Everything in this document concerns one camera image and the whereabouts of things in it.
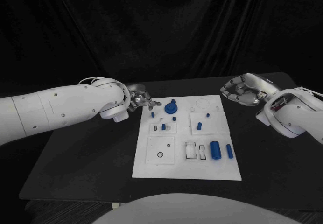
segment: floor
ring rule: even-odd
[[[25,211],[32,224],[91,224],[108,211],[111,203],[30,200]],[[301,224],[322,224],[323,211],[271,209]]]

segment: blue object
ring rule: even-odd
[[[177,111],[177,105],[175,103],[166,104],[166,106],[164,106],[164,112],[167,114],[173,114],[173,113],[176,113],[176,111]]]
[[[198,123],[198,128],[196,128],[198,130],[200,130],[202,129],[202,123],[199,122]]]
[[[221,156],[221,145],[219,142],[212,141],[211,142],[211,154],[212,154],[212,159],[219,160],[222,158]]]
[[[232,150],[231,150],[231,145],[226,145],[226,151],[228,151],[228,156],[232,159],[234,158],[234,154],[232,154]]]

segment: black backdrop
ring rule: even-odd
[[[6,0],[0,97],[97,76],[143,82],[275,71],[322,92],[322,11],[320,0]],[[0,147],[4,212],[23,208],[19,190],[49,136]]]

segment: robotic hand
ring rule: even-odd
[[[235,84],[238,95],[226,91]],[[234,78],[221,92],[245,106],[265,101],[264,108],[255,114],[257,119],[290,138],[307,131],[323,144],[323,101],[314,96],[323,97],[323,94],[303,87],[281,90],[268,79],[252,73]]]
[[[92,79],[91,85],[81,84]],[[26,95],[0,98],[0,145],[89,120],[98,113],[120,122],[138,106],[160,106],[141,84],[126,86],[111,78],[87,78]]]

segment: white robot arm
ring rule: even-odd
[[[98,113],[120,122],[138,106],[160,106],[144,85],[128,87],[111,78],[0,98],[0,145],[89,120]]]
[[[235,84],[239,95],[226,91]],[[247,106],[255,106],[264,100],[257,119],[290,138],[307,131],[323,144],[323,101],[314,96],[323,97],[323,94],[303,87],[281,90],[268,79],[252,73],[234,78],[221,92],[229,100]]]

